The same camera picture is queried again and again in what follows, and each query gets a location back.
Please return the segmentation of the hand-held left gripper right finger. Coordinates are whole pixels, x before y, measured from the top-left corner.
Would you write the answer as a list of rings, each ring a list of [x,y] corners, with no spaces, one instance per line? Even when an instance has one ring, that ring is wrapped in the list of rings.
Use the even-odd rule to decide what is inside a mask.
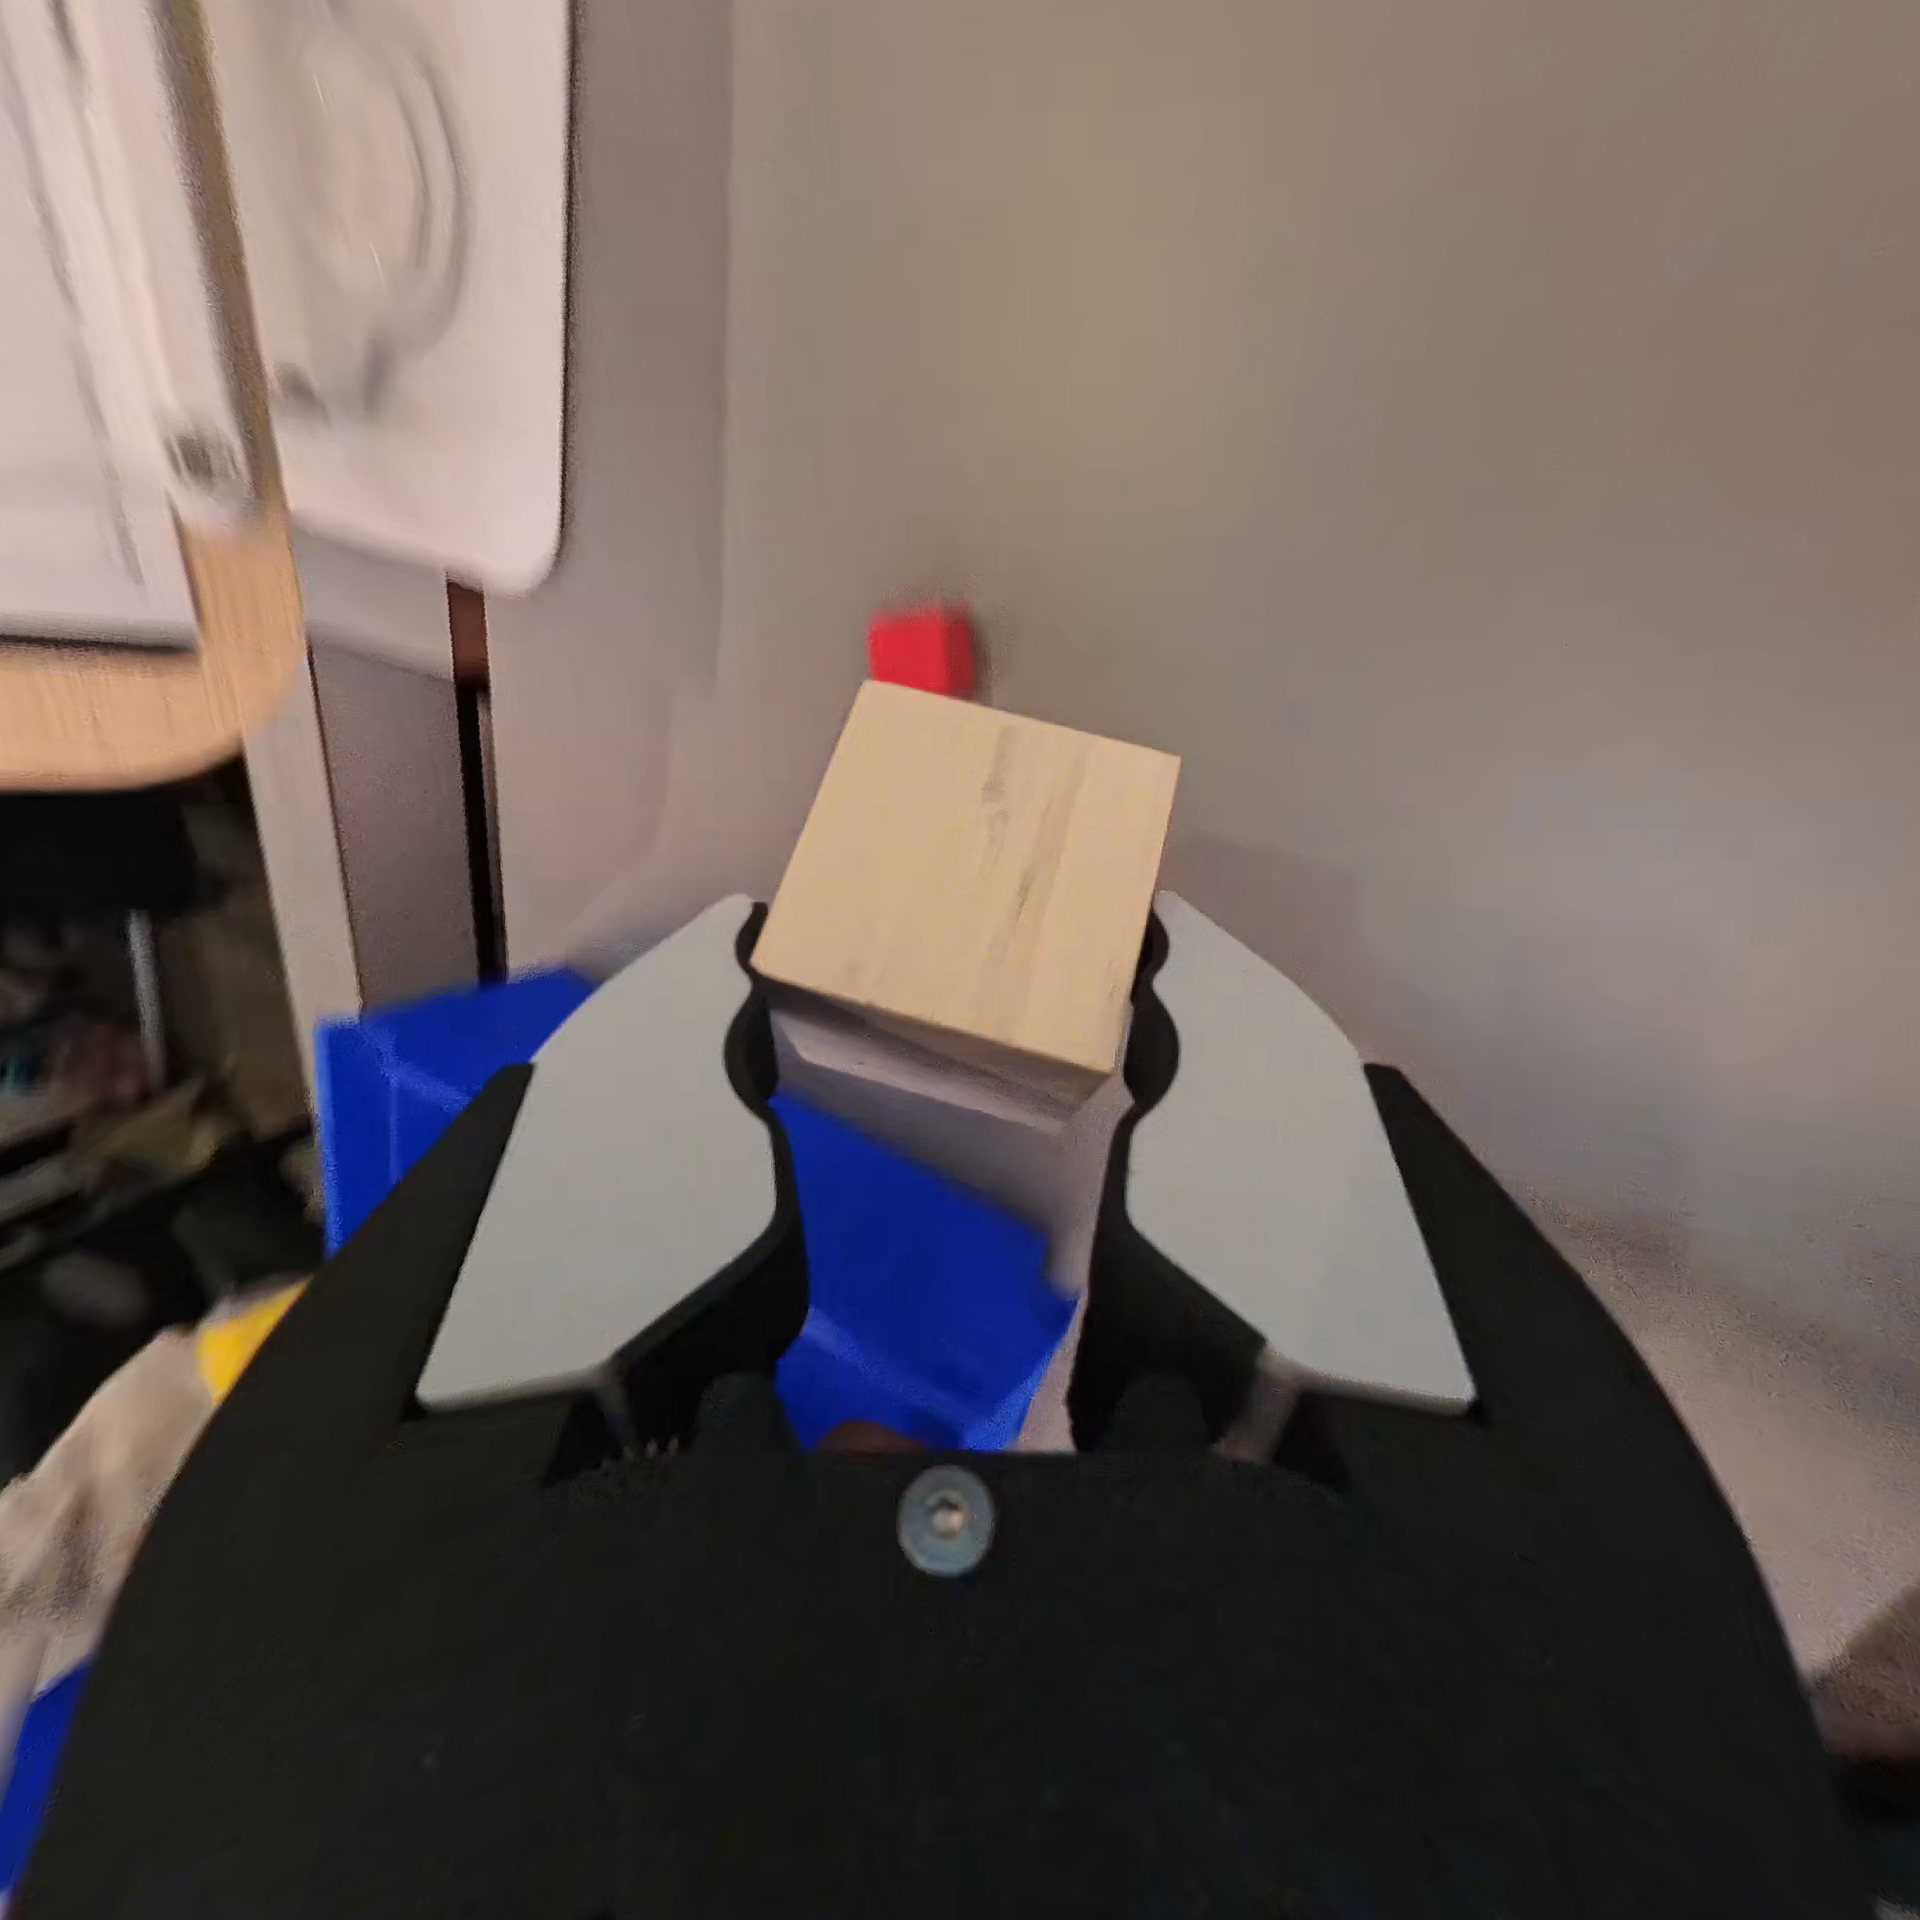
[[[1156,893],[1099,1180],[1080,1423],[1184,1383],[1237,1424],[1264,1381],[1462,1416],[1476,1385],[1355,1045],[1294,980]]]

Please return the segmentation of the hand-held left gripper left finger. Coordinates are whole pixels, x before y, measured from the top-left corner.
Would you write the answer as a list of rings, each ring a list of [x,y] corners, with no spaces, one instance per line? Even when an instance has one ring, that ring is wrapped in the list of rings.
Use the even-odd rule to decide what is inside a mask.
[[[539,1047],[424,1409],[588,1393],[616,1420],[687,1420],[713,1381],[769,1377],[797,1343],[808,1263],[749,965],[760,924],[724,896]]]

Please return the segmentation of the blue plastic bin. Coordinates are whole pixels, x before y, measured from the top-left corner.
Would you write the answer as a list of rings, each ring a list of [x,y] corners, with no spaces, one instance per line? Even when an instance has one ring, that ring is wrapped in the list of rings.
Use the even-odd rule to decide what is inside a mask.
[[[582,977],[543,971],[327,1025],[327,1234],[358,1228],[491,1073],[531,1061],[590,993]],[[799,1440],[821,1447],[863,1423],[926,1447],[1008,1450],[1070,1323],[1045,1232],[796,1096],[774,1112],[807,1247],[807,1323],[777,1369]],[[213,1307],[273,1277],[291,1275],[223,1287]],[[143,1338],[36,1456],[4,1436],[4,1898],[32,1856],[112,1602],[215,1410],[191,1354],[200,1320]]]

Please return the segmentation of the large wooden cube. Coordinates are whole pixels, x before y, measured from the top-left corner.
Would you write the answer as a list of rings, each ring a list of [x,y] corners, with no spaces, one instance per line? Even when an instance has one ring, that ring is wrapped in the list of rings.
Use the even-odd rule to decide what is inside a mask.
[[[868,682],[752,968],[1076,1107],[1119,1063],[1181,768],[1172,752]]]

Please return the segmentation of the red wooden cube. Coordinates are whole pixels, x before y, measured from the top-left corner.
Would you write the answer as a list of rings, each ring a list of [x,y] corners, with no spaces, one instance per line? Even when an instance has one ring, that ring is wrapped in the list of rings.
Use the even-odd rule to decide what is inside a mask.
[[[972,700],[977,688],[976,623],[961,604],[884,609],[868,623],[876,683]]]

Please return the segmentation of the yellow plastic bin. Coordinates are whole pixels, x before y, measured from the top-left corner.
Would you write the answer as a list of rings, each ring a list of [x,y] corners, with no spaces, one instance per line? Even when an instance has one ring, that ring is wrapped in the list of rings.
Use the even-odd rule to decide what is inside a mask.
[[[309,1277],[273,1277],[215,1305],[191,1332],[198,1381],[211,1405],[222,1405],[251,1361],[293,1311]]]

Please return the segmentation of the white folding stand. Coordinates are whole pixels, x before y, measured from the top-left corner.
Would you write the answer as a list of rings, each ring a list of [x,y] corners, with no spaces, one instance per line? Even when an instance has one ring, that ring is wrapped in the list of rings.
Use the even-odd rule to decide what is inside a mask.
[[[528,595],[563,529],[576,8],[204,17],[294,523]]]

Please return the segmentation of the white instruction sheet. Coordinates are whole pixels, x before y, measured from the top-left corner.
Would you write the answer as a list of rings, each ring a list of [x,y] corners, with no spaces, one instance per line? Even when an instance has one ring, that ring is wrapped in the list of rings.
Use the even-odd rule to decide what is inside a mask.
[[[180,653],[185,532],[251,521],[198,4],[3,4],[4,636]]]

